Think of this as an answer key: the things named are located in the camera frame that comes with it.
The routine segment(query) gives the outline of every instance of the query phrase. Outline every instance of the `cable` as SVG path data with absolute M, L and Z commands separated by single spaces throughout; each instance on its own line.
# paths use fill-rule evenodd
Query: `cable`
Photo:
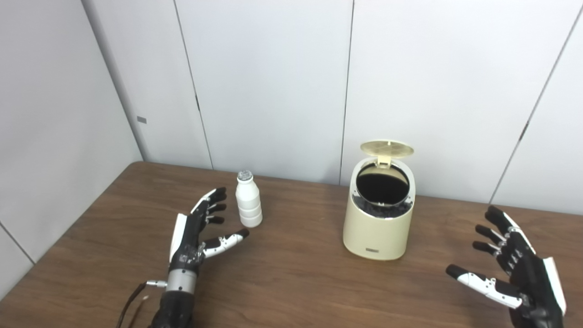
M 134 290 L 134 292 L 132 293 L 132 295 L 129 296 L 128 301 L 125 303 L 125 306 L 121 311 L 120 319 L 117 321 L 117 326 L 115 328 L 121 328 L 121 323 L 122 321 L 124 321 L 125 312 L 128 310 L 129 305 L 138 296 L 138 294 L 140 294 L 140 292 L 143 291 L 144 288 L 146 288 L 145 282 L 139 284 L 136 290 Z

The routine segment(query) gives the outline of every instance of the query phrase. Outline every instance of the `plastic bottle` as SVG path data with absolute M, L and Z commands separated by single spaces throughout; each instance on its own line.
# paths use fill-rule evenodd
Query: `plastic bottle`
M 237 181 L 235 197 L 237 198 L 241 223 L 247 228 L 254 228 L 263 220 L 259 188 L 253 182 L 253 173 L 249 170 L 239 172 Z

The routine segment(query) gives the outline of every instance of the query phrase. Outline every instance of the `brown table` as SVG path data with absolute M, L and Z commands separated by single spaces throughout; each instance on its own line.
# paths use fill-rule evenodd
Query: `brown table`
M 418 197 L 408 250 L 372 261 L 342 244 L 347 188 L 255 177 L 263 223 L 242 244 L 202 266 L 197 327 L 511 327 L 507 310 L 444 272 L 456 263 L 505 278 L 471 243 L 486 205 Z M 178 212 L 227 186 L 224 225 L 241 228 L 234 173 L 134 163 L 93 203 L 0 302 L 0 327 L 114 327 L 142 281 L 166 279 Z M 583 218 L 503 207 L 541 256 L 554 256 L 569 307 L 566 327 L 583 324 Z M 124 327 L 146 327 L 161 294 L 136 300 Z

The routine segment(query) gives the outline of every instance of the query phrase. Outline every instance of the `trash can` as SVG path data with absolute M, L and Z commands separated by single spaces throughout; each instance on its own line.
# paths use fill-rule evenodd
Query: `trash can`
M 374 140 L 360 149 L 372 157 L 361 160 L 350 178 L 344 245 L 368 259 L 398 259 L 407 247 L 415 179 L 396 158 L 413 154 L 413 148 L 398 141 Z

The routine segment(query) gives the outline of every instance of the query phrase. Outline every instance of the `trash can lid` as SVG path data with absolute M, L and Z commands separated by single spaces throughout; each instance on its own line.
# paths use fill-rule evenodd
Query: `trash can lid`
M 394 140 L 372 140 L 360 145 L 360 149 L 371 155 L 378 157 L 377 164 L 391 164 L 391 158 L 403 158 L 413 155 L 414 150 L 408 144 Z

